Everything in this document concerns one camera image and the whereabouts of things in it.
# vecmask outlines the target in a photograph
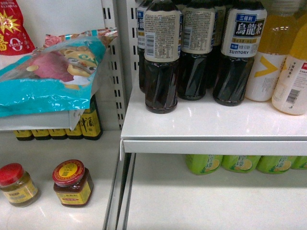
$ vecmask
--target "sauce jar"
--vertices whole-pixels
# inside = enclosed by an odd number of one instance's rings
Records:
[[[0,190],[16,207],[25,207],[38,198],[38,188],[22,165],[12,163],[0,168]]]
[[[81,207],[88,203],[94,183],[90,172],[79,160],[68,160],[59,164],[53,171],[53,190],[62,205]]]

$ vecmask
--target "yellow starburst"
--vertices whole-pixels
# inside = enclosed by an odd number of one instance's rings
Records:
[[[11,33],[14,33],[13,30],[20,31],[16,28],[19,24],[14,23],[15,21],[17,21],[17,19],[13,19],[13,16],[8,17],[5,11],[3,14],[0,13],[0,28],[2,33],[4,33],[5,29],[9,30]]]

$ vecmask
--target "white shelf surface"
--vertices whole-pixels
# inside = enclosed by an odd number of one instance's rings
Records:
[[[127,230],[305,230],[306,174],[196,176],[182,154],[137,153]]]
[[[121,138],[126,152],[306,155],[307,115],[283,114],[269,101],[223,106],[209,90],[198,101],[179,98],[160,115],[146,109],[136,81]]]
[[[120,131],[104,131],[92,140],[18,141],[12,133],[1,134],[1,167],[20,163],[38,186],[41,196],[27,207],[14,207],[0,194],[1,230],[101,230],[103,229],[115,169]],[[94,189],[81,208],[65,207],[53,191],[52,172],[61,162],[81,160],[89,169]]]

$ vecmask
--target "green beverage can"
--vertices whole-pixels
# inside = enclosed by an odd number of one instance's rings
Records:
[[[236,173],[249,173],[253,171],[261,156],[227,155],[224,156],[222,167]]]
[[[196,175],[206,175],[216,171],[222,162],[223,155],[186,155],[186,164],[189,170]]]
[[[297,156],[262,156],[257,170],[262,173],[281,174],[288,171]]]
[[[307,169],[307,156],[299,156],[291,166],[291,169]]]

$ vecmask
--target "red packaging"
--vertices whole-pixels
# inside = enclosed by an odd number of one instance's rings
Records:
[[[0,0],[0,55],[31,53],[33,45],[16,0]]]

